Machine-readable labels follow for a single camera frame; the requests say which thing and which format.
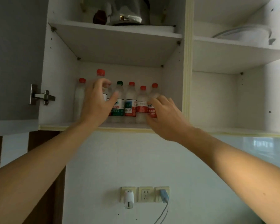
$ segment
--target bottle label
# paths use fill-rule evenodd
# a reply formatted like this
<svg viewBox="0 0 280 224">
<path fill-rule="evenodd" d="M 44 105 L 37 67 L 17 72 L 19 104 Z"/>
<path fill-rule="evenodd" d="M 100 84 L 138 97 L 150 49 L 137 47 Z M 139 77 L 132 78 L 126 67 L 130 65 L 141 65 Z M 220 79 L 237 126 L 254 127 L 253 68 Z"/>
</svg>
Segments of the bottle label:
<svg viewBox="0 0 280 224">
<path fill-rule="evenodd" d="M 124 116 L 124 100 L 117 99 L 112 108 L 112 116 Z"/>
<path fill-rule="evenodd" d="M 136 117 L 136 100 L 125 100 L 124 116 Z"/>
<path fill-rule="evenodd" d="M 107 101 L 109 100 L 109 98 L 107 98 Z M 109 113 L 109 116 L 112 116 L 112 110 Z"/>
<path fill-rule="evenodd" d="M 152 117 L 152 118 L 157 118 L 156 110 L 155 110 L 155 108 L 153 107 L 153 105 L 149 105 L 149 106 L 148 106 L 148 113 L 149 113 L 149 116 L 150 116 L 150 117 Z"/>
<path fill-rule="evenodd" d="M 136 112 L 148 113 L 148 105 L 147 102 L 137 102 Z"/>
</svg>

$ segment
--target green and white label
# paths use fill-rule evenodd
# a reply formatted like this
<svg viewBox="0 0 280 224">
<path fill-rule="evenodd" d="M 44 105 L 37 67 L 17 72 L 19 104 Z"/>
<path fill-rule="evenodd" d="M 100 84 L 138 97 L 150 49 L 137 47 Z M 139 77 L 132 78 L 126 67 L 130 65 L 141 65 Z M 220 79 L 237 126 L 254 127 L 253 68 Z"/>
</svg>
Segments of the green and white label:
<svg viewBox="0 0 280 224">
<path fill-rule="evenodd" d="M 117 99 L 112 108 L 112 116 L 124 116 L 124 100 Z"/>
</svg>

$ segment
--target forearm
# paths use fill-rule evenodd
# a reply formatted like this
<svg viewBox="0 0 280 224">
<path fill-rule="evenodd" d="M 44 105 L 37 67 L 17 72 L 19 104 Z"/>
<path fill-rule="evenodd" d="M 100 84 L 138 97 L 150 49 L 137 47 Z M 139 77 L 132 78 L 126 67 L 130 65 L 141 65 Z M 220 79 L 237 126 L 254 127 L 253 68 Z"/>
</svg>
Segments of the forearm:
<svg viewBox="0 0 280 224">
<path fill-rule="evenodd" d="M 180 143 L 212 168 L 267 224 L 280 224 L 280 168 L 197 128 Z"/>
<path fill-rule="evenodd" d="M 91 134 L 79 123 L 0 169 L 0 223 L 22 223 Z"/>
</svg>

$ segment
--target outlet cover plate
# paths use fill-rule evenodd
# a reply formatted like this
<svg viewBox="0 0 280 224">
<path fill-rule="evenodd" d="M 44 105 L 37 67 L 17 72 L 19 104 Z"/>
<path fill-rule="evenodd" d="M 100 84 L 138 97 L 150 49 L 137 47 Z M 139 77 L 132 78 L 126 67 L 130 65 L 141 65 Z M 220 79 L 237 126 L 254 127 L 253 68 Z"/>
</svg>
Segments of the outlet cover plate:
<svg viewBox="0 0 280 224">
<path fill-rule="evenodd" d="M 165 189 L 166 190 L 166 192 L 167 192 L 167 194 L 169 196 L 169 200 L 170 200 L 170 188 L 169 188 L 169 186 L 166 186 L 166 187 L 156 187 L 156 192 L 155 192 L 155 194 L 156 194 L 156 203 L 163 203 L 161 195 L 160 195 L 160 190 L 161 189 Z"/>
<path fill-rule="evenodd" d="M 123 203 L 123 198 L 124 198 L 124 192 L 126 191 L 133 191 L 134 193 L 134 203 L 137 201 L 136 199 L 136 191 L 137 191 L 137 187 L 121 187 L 121 191 L 120 191 L 120 202 Z"/>
<path fill-rule="evenodd" d="M 153 187 L 138 188 L 138 202 L 147 203 L 155 201 L 155 189 Z"/>
</svg>

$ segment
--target open gray cabinet door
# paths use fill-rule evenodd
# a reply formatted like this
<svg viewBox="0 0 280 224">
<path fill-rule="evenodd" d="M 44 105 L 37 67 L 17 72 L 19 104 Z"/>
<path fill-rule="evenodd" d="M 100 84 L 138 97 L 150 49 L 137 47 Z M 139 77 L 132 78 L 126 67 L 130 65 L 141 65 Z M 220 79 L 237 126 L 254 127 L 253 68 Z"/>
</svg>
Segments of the open gray cabinet door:
<svg viewBox="0 0 280 224">
<path fill-rule="evenodd" d="M 38 130 L 48 1 L 0 0 L 0 135 Z"/>
</svg>

